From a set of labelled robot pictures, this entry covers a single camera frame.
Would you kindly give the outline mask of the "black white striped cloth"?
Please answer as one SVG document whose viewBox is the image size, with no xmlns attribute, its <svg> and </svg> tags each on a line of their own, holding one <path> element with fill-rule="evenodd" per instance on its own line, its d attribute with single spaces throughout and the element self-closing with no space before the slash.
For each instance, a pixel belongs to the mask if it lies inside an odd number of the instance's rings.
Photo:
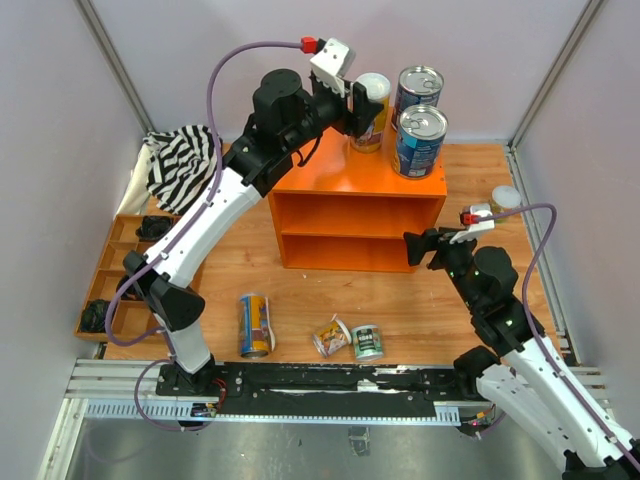
<svg viewBox="0 0 640 480">
<path fill-rule="evenodd" d="M 184 215 L 211 181 L 216 155 L 208 126 L 186 125 L 170 132 L 149 132 L 143 139 L 151 150 L 148 192 L 157 207 Z"/>
</svg>

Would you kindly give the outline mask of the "tall colourful can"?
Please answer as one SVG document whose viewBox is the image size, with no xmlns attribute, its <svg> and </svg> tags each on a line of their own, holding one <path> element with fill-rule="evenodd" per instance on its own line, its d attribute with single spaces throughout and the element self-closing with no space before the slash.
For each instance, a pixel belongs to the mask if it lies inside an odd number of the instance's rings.
<svg viewBox="0 0 640 480">
<path fill-rule="evenodd" d="M 239 302 L 239 355 L 245 359 L 263 358 L 275 349 L 270 306 L 266 296 L 250 293 Z"/>
</svg>

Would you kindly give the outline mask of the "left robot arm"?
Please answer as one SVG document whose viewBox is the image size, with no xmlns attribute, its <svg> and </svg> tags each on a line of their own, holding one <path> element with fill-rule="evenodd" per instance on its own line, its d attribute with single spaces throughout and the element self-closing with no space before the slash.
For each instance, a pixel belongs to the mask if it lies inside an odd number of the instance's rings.
<svg viewBox="0 0 640 480">
<path fill-rule="evenodd" d="M 181 393 L 200 396 L 214 383 L 215 361 L 200 325 L 205 301 L 191 287 L 203 261 L 294 167 L 293 157 L 303 146 L 318 146 L 329 128 L 359 137 L 383 109 L 359 81 L 345 82 L 343 92 L 316 77 L 311 84 L 306 91 L 299 74 L 289 69 L 266 74 L 253 94 L 254 111 L 243 134 L 223 156 L 212 186 L 152 249 L 125 257 L 136 293 L 165 329 L 173 352 L 170 371 Z"/>
</svg>

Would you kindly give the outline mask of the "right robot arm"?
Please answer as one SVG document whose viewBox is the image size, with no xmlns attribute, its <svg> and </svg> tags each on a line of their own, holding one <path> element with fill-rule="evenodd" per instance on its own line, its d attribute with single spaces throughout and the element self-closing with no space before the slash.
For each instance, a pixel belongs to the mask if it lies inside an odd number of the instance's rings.
<svg viewBox="0 0 640 480">
<path fill-rule="evenodd" d="M 636 479 L 639 441 L 589 394 L 514 294 L 518 274 L 501 247 L 454 242 L 455 229 L 405 233 L 408 262 L 433 255 L 471 315 L 482 346 L 454 363 L 455 392 L 494 403 L 547 453 L 565 479 Z"/>
</svg>

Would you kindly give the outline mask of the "white cloth under stripes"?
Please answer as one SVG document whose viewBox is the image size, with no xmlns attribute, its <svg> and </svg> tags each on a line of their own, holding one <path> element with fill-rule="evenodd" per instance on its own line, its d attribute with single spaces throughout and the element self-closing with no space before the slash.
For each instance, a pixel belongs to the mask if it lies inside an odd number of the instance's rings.
<svg viewBox="0 0 640 480">
<path fill-rule="evenodd" d="M 124 196 L 116 210 L 116 214 L 140 214 L 148 203 L 150 194 L 147 181 L 152 167 L 151 150 L 143 144 Z"/>
</svg>

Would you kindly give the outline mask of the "dark blue food can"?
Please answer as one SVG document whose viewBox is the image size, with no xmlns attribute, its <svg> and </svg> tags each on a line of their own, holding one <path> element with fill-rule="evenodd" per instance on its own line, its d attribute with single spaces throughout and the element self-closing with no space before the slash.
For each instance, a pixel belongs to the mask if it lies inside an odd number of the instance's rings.
<svg viewBox="0 0 640 480">
<path fill-rule="evenodd" d="M 391 125 L 398 127 L 401 114 L 408 107 L 423 104 L 436 107 L 444 86 L 444 77 L 432 67 L 414 65 L 404 68 L 398 77 Z"/>
</svg>

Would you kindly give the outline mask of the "orange wooden shelf cabinet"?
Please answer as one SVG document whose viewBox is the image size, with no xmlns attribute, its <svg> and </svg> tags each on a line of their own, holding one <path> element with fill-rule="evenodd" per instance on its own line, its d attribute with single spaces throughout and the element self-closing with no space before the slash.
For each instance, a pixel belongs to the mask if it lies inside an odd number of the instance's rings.
<svg viewBox="0 0 640 480">
<path fill-rule="evenodd" d="M 410 273 L 404 234 L 436 224 L 447 198 L 444 165 L 424 179 L 392 167 L 396 133 L 362 153 L 334 130 L 304 167 L 289 171 L 268 196 L 286 268 Z"/>
</svg>

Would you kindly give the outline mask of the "blue soup can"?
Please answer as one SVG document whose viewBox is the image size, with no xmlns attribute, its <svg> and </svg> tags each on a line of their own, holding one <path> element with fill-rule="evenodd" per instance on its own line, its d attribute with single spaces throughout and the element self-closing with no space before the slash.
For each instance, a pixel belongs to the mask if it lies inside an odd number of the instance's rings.
<svg viewBox="0 0 640 480">
<path fill-rule="evenodd" d="M 412 105 L 399 116 L 393 160 L 395 171 L 409 179 L 429 176 L 448 130 L 446 116 L 436 107 Z"/>
</svg>

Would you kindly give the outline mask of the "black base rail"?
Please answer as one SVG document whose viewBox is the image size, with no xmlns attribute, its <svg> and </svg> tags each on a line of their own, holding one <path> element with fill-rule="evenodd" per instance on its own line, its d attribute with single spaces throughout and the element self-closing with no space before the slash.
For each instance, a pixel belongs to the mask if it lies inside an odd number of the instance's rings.
<svg viewBox="0 0 640 480">
<path fill-rule="evenodd" d="M 214 397 L 222 412 L 292 419 L 418 419 L 438 402 L 485 403 L 471 379 L 453 367 L 380 364 L 228 362 L 186 374 L 165 365 L 159 396 Z"/>
</svg>

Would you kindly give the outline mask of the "orange noodle cup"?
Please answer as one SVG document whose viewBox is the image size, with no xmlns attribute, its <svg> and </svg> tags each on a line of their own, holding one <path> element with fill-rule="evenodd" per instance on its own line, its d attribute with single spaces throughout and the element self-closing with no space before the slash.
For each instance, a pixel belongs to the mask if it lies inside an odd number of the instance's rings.
<svg viewBox="0 0 640 480">
<path fill-rule="evenodd" d="M 334 314 L 328 323 L 313 333 L 312 342 L 324 358 L 329 358 L 343 347 L 350 345 L 352 337 L 344 322 Z"/>
</svg>

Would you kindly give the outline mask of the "white lid yellow jar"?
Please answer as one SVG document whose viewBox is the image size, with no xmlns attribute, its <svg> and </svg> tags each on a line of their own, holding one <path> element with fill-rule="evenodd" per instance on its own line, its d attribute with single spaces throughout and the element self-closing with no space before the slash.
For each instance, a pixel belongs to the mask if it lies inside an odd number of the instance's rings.
<svg viewBox="0 0 640 480">
<path fill-rule="evenodd" d="M 522 196 L 518 190 L 509 185 L 496 186 L 489 202 L 494 215 L 516 209 L 522 204 Z"/>
</svg>

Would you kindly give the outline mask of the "green white noodle cup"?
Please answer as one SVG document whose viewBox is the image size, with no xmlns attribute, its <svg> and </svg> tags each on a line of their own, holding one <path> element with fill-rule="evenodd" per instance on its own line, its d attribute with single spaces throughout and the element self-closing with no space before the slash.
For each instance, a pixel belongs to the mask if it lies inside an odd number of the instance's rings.
<svg viewBox="0 0 640 480">
<path fill-rule="evenodd" d="M 354 356 L 358 362 L 379 360 L 384 356 L 380 329 L 377 325 L 361 325 L 351 330 Z"/>
</svg>

